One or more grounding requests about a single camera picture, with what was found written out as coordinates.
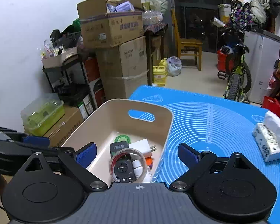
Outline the black remote control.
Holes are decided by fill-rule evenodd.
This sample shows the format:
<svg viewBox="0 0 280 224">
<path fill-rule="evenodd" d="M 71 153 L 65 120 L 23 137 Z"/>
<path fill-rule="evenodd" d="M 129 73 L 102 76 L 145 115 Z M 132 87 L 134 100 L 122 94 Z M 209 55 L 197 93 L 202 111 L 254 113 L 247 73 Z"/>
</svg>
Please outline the black remote control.
<svg viewBox="0 0 280 224">
<path fill-rule="evenodd" d="M 111 158 L 120 150 L 128 148 L 127 142 L 114 142 L 110 145 Z M 115 176 L 121 183 L 132 183 L 136 180 L 133 172 L 132 160 L 130 154 L 120 157 L 115 164 Z"/>
</svg>

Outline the green round tape measure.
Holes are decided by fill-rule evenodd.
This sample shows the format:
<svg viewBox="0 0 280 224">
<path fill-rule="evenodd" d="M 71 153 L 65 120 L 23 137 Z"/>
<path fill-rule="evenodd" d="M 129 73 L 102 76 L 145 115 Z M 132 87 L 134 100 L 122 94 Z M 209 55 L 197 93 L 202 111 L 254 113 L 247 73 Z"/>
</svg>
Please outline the green round tape measure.
<svg viewBox="0 0 280 224">
<path fill-rule="evenodd" d="M 114 139 L 114 142 L 127 142 L 128 144 L 131 143 L 130 137 L 127 135 L 118 135 Z"/>
</svg>

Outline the clear adhesive tape roll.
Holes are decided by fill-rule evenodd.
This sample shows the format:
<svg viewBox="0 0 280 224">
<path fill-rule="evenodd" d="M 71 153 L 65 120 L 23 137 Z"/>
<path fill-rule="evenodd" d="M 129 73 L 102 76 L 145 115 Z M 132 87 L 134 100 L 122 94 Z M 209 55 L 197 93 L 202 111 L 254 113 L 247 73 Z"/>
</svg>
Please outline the clear adhesive tape roll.
<svg viewBox="0 0 280 224">
<path fill-rule="evenodd" d="M 134 167 L 130 154 L 140 157 L 140 166 L 143 172 L 137 178 L 134 174 Z M 109 173 L 114 182 L 118 183 L 142 183 L 147 174 L 147 164 L 144 155 L 133 148 L 121 149 L 112 153 L 109 163 Z"/>
</svg>

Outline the large white charger cube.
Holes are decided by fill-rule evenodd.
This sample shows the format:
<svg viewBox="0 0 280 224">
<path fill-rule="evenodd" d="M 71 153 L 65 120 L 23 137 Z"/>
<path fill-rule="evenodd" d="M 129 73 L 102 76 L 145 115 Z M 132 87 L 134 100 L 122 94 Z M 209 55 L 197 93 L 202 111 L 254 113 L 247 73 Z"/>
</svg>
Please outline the large white charger cube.
<svg viewBox="0 0 280 224">
<path fill-rule="evenodd" d="M 149 142 L 147 139 L 143 139 L 134 143 L 129 144 L 129 148 L 135 149 L 141 154 L 144 155 L 145 158 L 149 158 L 152 156 L 152 153 L 157 150 L 155 145 L 149 145 Z"/>
</svg>

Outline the beige plastic storage bin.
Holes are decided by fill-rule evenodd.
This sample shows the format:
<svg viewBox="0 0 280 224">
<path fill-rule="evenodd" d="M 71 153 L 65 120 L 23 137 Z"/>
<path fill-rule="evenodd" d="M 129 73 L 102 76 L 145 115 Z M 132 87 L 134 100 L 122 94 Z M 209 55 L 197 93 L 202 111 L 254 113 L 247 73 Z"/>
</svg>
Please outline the beige plastic storage bin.
<svg viewBox="0 0 280 224">
<path fill-rule="evenodd" d="M 118 135 L 127 135 L 131 142 L 147 139 L 156 146 L 152 153 L 152 181 L 156 182 L 164 162 L 166 143 L 173 122 L 173 113 L 166 107 L 125 99 L 103 103 L 81 123 L 63 143 L 64 147 L 79 150 L 90 142 L 97 146 L 97 156 L 87 170 L 103 180 L 112 182 L 109 174 L 110 149 Z"/>
</svg>

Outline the low brown cardboard box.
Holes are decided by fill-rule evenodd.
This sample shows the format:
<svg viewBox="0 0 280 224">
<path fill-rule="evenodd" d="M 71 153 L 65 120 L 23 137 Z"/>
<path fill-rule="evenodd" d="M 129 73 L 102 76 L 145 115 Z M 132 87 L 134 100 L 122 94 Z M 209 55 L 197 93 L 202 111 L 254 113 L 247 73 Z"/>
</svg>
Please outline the low brown cardboard box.
<svg viewBox="0 0 280 224">
<path fill-rule="evenodd" d="M 65 105 L 40 126 L 24 126 L 24 130 L 29 135 L 48 138 L 51 147 L 60 147 L 83 121 L 79 108 Z"/>
</svg>

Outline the green plastic lidded container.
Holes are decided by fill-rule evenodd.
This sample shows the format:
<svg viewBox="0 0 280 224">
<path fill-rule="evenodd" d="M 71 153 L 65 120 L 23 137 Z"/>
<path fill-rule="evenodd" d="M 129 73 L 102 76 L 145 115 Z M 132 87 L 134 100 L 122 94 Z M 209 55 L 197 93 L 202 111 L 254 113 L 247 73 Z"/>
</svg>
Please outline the green plastic lidded container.
<svg viewBox="0 0 280 224">
<path fill-rule="evenodd" d="M 65 114 L 64 102 L 55 93 L 35 99 L 21 111 L 24 129 L 34 136 L 44 136 Z"/>
</svg>

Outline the blue silicone baking mat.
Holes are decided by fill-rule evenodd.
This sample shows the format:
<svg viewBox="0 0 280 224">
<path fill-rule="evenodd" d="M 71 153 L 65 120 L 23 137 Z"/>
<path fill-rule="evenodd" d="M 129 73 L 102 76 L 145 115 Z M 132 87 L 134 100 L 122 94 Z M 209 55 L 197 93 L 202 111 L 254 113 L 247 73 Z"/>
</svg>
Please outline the blue silicone baking mat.
<svg viewBox="0 0 280 224">
<path fill-rule="evenodd" d="M 131 100 L 157 104 L 173 114 L 165 156 L 154 180 L 169 185 L 187 171 L 178 158 L 178 145 L 211 151 L 218 157 L 242 153 L 275 186 L 277 200 L 269 223 L 280 223 L 280 159 L 264 162 L 252 132 L 262 122 L 266 109 L 219 97 L 152 86 L 140 86 Z"/>
</svg>

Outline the black metal shelf rack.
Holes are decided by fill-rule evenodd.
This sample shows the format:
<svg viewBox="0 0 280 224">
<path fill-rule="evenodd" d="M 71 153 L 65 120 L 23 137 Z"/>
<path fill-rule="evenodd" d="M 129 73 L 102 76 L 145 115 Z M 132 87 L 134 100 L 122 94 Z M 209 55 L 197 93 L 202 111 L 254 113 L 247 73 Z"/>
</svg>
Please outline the black metal shelf rack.
<svg viewBox="0 0 280 224">
<path fill-rule="evenodd" d="M 71 55 L 61 66 L 42 68 L 53 93 L 56 93 L 65 105 L 80 110 L 83 119 L 95 111 L 86 69 L 80 55 Z"/>
</svg>

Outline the white tissue pack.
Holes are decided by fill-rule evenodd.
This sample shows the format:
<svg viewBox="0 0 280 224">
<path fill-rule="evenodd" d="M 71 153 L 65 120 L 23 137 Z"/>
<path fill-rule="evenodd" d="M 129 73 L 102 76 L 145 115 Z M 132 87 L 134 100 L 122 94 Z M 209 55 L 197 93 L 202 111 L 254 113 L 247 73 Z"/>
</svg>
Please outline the white tissue pack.
<svg viewBox="0 0 280 224">
<path fill-rule="evenodd" d="M 280 159 L 280 118 L 267 111 L 252 133 L 265 162 Z"/>
</svg>

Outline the large stacked cardboard box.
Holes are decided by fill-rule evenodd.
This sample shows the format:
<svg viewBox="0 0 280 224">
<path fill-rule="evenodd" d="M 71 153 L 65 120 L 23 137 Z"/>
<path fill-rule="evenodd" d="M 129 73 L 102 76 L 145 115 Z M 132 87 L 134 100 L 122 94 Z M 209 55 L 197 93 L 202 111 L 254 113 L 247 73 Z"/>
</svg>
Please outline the large stacked cardboard box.
<svg viewBox="0 0 280 224">
<path fill-rule="evenodd" d="M 128 99 L 139 86 L 148 84 L 144 36 L 113 48 L 99 49 L 96 56 L 107 100 Z"/>
</svg>

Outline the red plastic bucket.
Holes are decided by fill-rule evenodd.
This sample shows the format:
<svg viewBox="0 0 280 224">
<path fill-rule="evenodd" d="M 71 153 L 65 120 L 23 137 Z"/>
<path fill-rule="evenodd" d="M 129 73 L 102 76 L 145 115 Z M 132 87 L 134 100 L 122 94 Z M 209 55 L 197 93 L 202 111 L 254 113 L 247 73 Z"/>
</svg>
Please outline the red plastic bucket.
<svg viewBox="0 0 280 224">
<path fill-rule="evenodd" d="M 233 50 L 229 46 L 222 46 L 217 51 L 217 69 L 219 71 L 225 72 L 225 61 L 226 61 L 227 55 L 231 54 L 232 52 L 233 52 Z"/>
</svg>

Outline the wooden chair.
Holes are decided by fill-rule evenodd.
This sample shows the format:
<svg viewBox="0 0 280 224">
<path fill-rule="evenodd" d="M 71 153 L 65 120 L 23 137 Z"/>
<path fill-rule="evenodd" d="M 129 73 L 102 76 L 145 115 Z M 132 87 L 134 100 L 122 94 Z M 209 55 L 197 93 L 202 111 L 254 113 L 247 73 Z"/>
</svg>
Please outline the wooden chair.
<svg viewBox="0 0 280 224">
<path fill-rule="evenodd" d="M 181 38 L 178 30 L 178 21 L 175 15 L 175 9 L 171 9 L 170 13 L 178 58 L 181 58 L 181 56 L 194 57 L 194 64 L 197 66 L 197 69 L 201 71 L 203 43 L 198 39 Z"/>
</svg>

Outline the white refrigerator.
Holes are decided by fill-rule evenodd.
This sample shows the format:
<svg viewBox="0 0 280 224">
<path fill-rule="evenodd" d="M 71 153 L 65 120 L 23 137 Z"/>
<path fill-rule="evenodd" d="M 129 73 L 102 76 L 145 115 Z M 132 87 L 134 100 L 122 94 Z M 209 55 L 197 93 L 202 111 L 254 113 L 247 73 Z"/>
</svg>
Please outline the white refrigerator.
<svg viewBox="0 0 280 224">
<path fill-rule="evenodd" d="M 267 87 L 279 59 L 280 37 L 265 30 L 249 31 L 245 33 L 244 44 L 249 48 L 245 62 L 251 74 L 247 95 L 251 102 L 262 104 L 269 94 Z"/>
</svg>

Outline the open top cardboard box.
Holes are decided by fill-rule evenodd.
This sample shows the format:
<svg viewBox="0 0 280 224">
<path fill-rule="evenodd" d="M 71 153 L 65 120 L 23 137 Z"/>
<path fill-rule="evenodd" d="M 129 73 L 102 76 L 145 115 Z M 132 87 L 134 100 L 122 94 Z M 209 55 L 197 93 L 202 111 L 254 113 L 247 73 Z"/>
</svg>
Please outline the open top cardboard box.
<svg viewBox="0 0 280 224">
<path fill-rule="evenodd" d="M 141 0 L 128 0 L 134 11 L 110 12 L 108 5 L 117 6 L 124 2 L 85 0 L 77 4 L 81 36 L 86 48 L 112 48 L 143 36 Z"/>
</svg>

